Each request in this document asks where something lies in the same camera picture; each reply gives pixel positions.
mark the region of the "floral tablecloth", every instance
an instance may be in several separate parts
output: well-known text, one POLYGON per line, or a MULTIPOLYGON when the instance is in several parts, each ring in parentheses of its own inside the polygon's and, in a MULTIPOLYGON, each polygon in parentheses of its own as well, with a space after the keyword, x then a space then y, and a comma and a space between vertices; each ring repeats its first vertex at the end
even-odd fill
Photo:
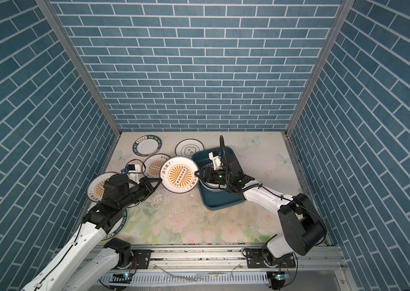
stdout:
MULTIPOLYGON (((284 194, 301 192, 279 132, 122 133, 107 171, 119 172, 135 158, 144 161, 146 157, 135 155, 132 145, 147 134, 160 137, 158 153, 169 156, 175 155, 176 145, 184 139, 197 139, 207 149, 219 146, 223 135, 245 174, 284 194)), ((147 201, 128 209, 126 224, 116 237, 132 244, 258 243, 281 231, 277 214, 255 203, 210 211, 202 204, 198 187, 174 194, 160 186, 147 201)))

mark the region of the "aluminum corner post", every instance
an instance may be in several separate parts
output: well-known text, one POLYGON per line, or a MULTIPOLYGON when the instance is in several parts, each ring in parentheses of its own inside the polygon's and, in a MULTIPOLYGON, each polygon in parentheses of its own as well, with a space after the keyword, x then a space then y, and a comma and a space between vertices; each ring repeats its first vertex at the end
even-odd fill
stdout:
POLYGON ((288 137, 290 137, 290 135, 295 129, 295 125, 297 124, 297 121, 300 118, 300 115, 302 114, 302 111, 304 110, 305 105, 308 102, 308 98, 310 97, 310 94, 312 93, 313 88, 315 87, 315 83, 317 82, 318 77, 320 76, 321 70, 324 67, 324 63, 328 59, 331 49, 339 36, 339 32, 341 32, 341 28, 344 25, 344 22, 347 16, 349 15, 349 12, 354 2, 355 0, 344 0, 338 9, 338 13, 336 14, 336 18, 334 19, 328 36, 326 37, 326 41, 324 42, 320 54, 318 55, 318 59, 315 63, 315 66, 313 66, 310 78, 308 78, 305 88, 300 96, 300 100, 298 101, 295 107, 294 114, 292 115, 292 118, 290 119, 289 124, 287 125, 285 133, 288 137))
POLYGON ((51 5, 50 1, 49 0, 35 0, 35 2, 37 3, 43 15, 45 16, 45 19, 48 21, 48 24, 53 29, 53 32, 55 33, 56 37, 60 41, 62 47, 68 54, 69 59, 72 61, 75 69, 77 70, 77 72, 79 72, 80 77, 82 78, 84 84, 87 86, 88 90, 92 94, 93 99, 100 107, 100 110, 102 111, 109 125, 115 132, 116 136, 120 137, 121 129, 117 125, 111 112, 109 112, 108 106, 103 100, 103 97, 100 91, 98 90, 95 82, 90 76, 90 73, 87 71, 87 68, 85 67, 82 59, 80 58, 79 53, 75 49, 74 44, 71 41, 71 38, 69 38, 68 33, 64 29, 64 26, 62 25, 62 22, 59 19, 58 15, 56 14, 56 11, 51 5))

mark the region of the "blue tray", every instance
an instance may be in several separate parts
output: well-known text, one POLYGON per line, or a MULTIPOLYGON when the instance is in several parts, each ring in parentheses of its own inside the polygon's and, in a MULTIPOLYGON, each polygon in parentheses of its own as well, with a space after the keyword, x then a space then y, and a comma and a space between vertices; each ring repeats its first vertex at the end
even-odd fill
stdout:
MULTIPOLYGON (((230 147, 225 147, 227 154, 234 154, 234 151, 230 147)), ((221 151, 220 148, 211 148, 196 152, 192 156, 192 160, 197 164, 198 168, 201 169, 203 166, 211 163, 211 160, 208 158, 208 153, 212 151, 221 151)), ((219 210, 226 207, 234 206, 239 203, 244 202, 245 200, 226 192, 221 191, 210 191, 206 189, 202 183, 198 183, 198 189, 200 190, 200 196, 202 196, 202 202, 208 210, 219 210)))

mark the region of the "tiled wall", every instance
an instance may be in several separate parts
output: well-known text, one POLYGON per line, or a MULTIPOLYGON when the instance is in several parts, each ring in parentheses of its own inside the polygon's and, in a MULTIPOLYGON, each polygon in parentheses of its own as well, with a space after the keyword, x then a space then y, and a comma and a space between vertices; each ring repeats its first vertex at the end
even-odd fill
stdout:
POLYGON ((410 0, 356 0, 294 131, 360 290, 410 289, 410 0))
POLYGON ((284 130, 341 0, 52 1, 123 131, 284 130))
POLYGON ((33 0, 0 0, 0 291, 61 247, 114 136, 33 0))

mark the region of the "orange patterned plate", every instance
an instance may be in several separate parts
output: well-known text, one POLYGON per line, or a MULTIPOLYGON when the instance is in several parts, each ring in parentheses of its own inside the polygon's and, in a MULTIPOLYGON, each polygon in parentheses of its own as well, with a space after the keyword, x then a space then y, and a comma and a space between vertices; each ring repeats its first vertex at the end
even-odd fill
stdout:
POLYGON ((169 156, 165 154, 154 154, 149 156, 144 162, 146 169, 144 175, 148 178, 160 177, 161 167, 167 159, 169 159, 169 156))
POLYGON ((163 186, 170 192, 184 194, 194 189, 198 178, 194 173, 198 171, 197 164, 184 156, 175 156, 166 160, 160 171, 163 186))
POLYGON ((98 202, 102 200, 103 195, 105 194, 105 181, 110 177, 119 174, 115 172, 107 172, 99 175, 87 187, 87 197, 90 201, 98 202))

